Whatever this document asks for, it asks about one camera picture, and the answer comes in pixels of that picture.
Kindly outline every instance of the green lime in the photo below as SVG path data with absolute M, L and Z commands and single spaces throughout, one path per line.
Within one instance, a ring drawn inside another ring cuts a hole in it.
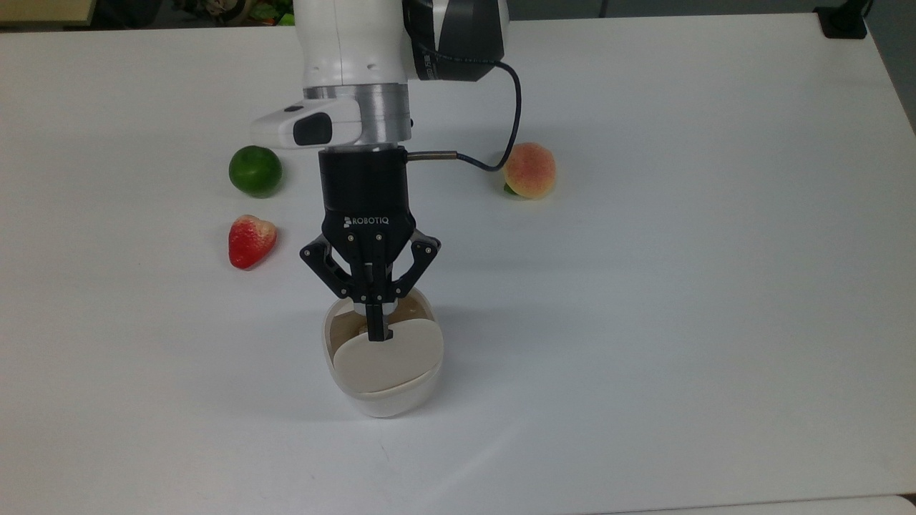
M 269 197 L 282 176 L 280 159 L 269 148 L 249 145 L 235 152 L 229 162 L 229 180 L 253 197 Z

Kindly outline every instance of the strawberry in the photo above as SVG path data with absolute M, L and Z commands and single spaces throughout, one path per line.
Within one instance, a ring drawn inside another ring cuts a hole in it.
M 277 228 L 250 214 L 239 216 L 229 229 L 229 261 L 236 268 L 251 268 L 277 243 Z

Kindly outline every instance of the fake fruit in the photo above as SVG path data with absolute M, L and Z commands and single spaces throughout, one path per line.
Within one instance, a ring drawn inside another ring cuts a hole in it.
M 235 219 L 229 229 L 229 262 L 236 268 L 253 267 L 277 243 L 277 227 L 250 214 Z
M 269 148 L 249 145 L 235 152 L 229 161 L 229 181 L 253 197 L 270 196 L 282 176 L 280 159 Z
M 528 199 L 539 199 L 553 189 L 557 164 L 553 154 L 537 143 L 520 143 L 512 148 L 506 166 L 506 192 Z

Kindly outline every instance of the peach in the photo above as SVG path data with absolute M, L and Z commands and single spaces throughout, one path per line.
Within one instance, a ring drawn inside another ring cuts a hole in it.
M 539 199 L 553 189 L 557 164 L 553 154 L 537 143 L 519 143 L 512 148 L 506 166 L 506 190 L 529 199 Z

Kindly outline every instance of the black cable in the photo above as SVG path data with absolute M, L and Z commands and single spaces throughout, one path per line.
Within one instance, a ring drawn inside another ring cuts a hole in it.
M 428 0 L 413 0 L 413 1 L 419 2 L 424 5 L 427 5 L 427 2 L 428 2 Z M 424 45 L 422 41 L 420 41 L 420 38 L 417 36 L 417 33 L 414 32 L 413 27 L 410 26 L 410 22 L 408 18 L 409 18 L 409 11 L 407 8 L 407 4 L 405 3 L 404 4 L 404 28 L 407 30 L 407 34 L 408 36 L 410 36 L 410 39 L 413 41 L 413 43 L 417 45 L 418 47 L 420 47 L 420 49 L 423 50 L 424 52 L 427 52 L 430 55 L 433 55 L 439 59 L 450 60 L 452 62 L 461 62 L 464 64 L 483 64 L 486 66 L 493 66 L 495 68 L 499 68 L 501 70 L 506 71 L 506 73 L 508 73 L 509 76 L 512 77 L 512 82 L 515 84 L 516 112 L 515 112 L 515 120 L 512 122 L 512 133 L 509 135 L 509 141 L 508 141 L 508 144 L 506 145 L 506 151 L 503 153 L 502 159 L 500 159 L 499 163 L 496 164 L 495 166 L 490 166 L 482 161 L 474 159 L 470 156 L 466 156 L 462 154 L 461 152 L 453 152 L 449 150 L 441 150 L 441 151 L 433 151 L 433 152 L 410 152 L 407 155 L 407 159 L 409 161 L 419 161 L 419 160 L 426 160 L 426 159 L 459 159 L 466 163 L 470 163 L 482 170 L 486 170 L 486 171 L 502 170 L 503 165 L 505 165 L 506 161 L 509 159 L 509 154 L 512 152 L 512 147 L 515 146 L 516 136 L 518 135 L 518 124 L 521 122 L 521 80 L 518 78 L 518 74 L 516 73 L 515 70 L 512 69 L 511 66 L 509 66 L 508 64 L 505 64 L 501 60 L 455 57 L 455 56 L 450 56 L 448 54 L 440 53 L 437 50 L 430 49 L 429 47 Z

